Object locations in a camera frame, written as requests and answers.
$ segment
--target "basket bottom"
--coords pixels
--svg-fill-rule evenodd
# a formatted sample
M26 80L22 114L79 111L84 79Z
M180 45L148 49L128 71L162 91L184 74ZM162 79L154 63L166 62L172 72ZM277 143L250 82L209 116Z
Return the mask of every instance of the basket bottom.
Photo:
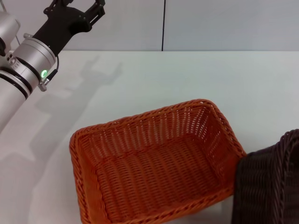
M106 161L96 173L111 223L179 208L221 187L190 134Z

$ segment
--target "basket rim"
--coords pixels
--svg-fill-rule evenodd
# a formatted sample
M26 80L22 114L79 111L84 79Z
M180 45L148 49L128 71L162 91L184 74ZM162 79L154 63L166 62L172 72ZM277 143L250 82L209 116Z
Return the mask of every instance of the basket rim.
M137 114L137 115L134 115L134 116L124 117L124 118L121 118L121 119L110 121L110 122L105 123L105 124L98 124L98 125L93 125L93 126L88 126L88 127L81 128L81 129L77 130L71 137L71 140L70 140L70 153L71 153L71 160L72 160L72 164L73 164L73 172L74 172L74 176L76 178L75 184L76 184L76 191L77 191L77 195L78 195L78 202L79 202L79 205L80 205L79 206L80 207L80 216L81 216L81 221L82 221L83 224L91 224L92 220L91 220L91 216L89 214L89 206L86 203L86 194L85 194L86 190L85 190L85 186L84 186L84 175L85 174L84 174L84 172L81 168L81 161L80 161L80 158L78 157L78 152L77 152L78 141L80 140L80 138L82 138L83 136L98 132L98 131L107 130L107 129L110 129L110 128L117 127L120 124L122 124L122 125L124 123L132 124L133 121L134 122L140 121L142 119L148 118L149 116L152 116L152 117L161 116L163 114L168 113L169 110L177 111L179 109L182 109L182 108L185 108L185 107L188 107L188 106L194 106L195 104L198 104L197 106L205 106L205 107L208 107L209 109L211 109L213 116L216 118L216 120L220 124L220 127L221 127L222 131L224 132L228 142L230 143L234 153L239 158L242 158L246 155L246 153L243 150L241 144L236 139L236 136L235 136L234 132L232 131L232 128L230 127L229 122L227 121L227 119L224 117L224 115L220 112L218 107L213 102L211 102L209 100L206 100L206 99L194 99L194 100L186 101L186 102L175 104L175 105L165 106L165 107L162 107L160 109L156 109L156 110L152 110L152 111L149 111L149 112ZM105 208L105 203L103 201L101 201L101 207ZM164 221L170 220L173 217L179 217L179 214L182 213L184 207L186 207L186 205L181 206L180 208L177 208L176 210L181 210L181 211L177 214L174 214L174 216L171 216L171 218L168 218ZM107 217L106 212L105 212L105 217L104 218L107 221L110 222L110 220ZM125 222L125 223L129 224L129 223L135 223L135 222L139 222L139 221L140 221L140 219L134 219L134 220L131 220L131 221L128 221L128 222Z
M280 141L271 146L272 153L274 155L274 168L273 168L273 216L272 221L279 220L283 222L283 210L285 199L285 182L287 170L289 170L290 160L292 152L299 144L299 129L286 132L280 139Z

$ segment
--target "orange wicker basket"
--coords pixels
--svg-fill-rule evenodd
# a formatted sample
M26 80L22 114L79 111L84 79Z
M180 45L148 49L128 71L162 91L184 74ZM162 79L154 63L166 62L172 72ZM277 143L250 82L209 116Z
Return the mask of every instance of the orange wicker basket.
M218 108L201 99L80 129L70 152L84 224L197 212L232 195L246 155Z

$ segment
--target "dark brown wicker basket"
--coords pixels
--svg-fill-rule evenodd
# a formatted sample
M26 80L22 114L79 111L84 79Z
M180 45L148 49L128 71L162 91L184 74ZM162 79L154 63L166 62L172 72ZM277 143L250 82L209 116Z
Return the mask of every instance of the dark brown wicker basket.
M232 224L299 224L299 129L241 159Z

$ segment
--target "screw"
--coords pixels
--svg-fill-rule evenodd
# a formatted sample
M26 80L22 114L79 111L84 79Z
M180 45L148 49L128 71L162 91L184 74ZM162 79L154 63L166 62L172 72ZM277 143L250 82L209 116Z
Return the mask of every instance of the screw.
M39 83L38 88L39 88L42 92L47 91L47 87L45 86L45 84L44 84L43 82L40 82L40 83Z
M32 37L32 35L31 35L31 34L24 33L23 37L26 39L26 38L30 38L30 37Z
M9 65L13 66L14 64L16 64L16 62L17 62L17 59L15 57L13 57L13 58L10 59Z

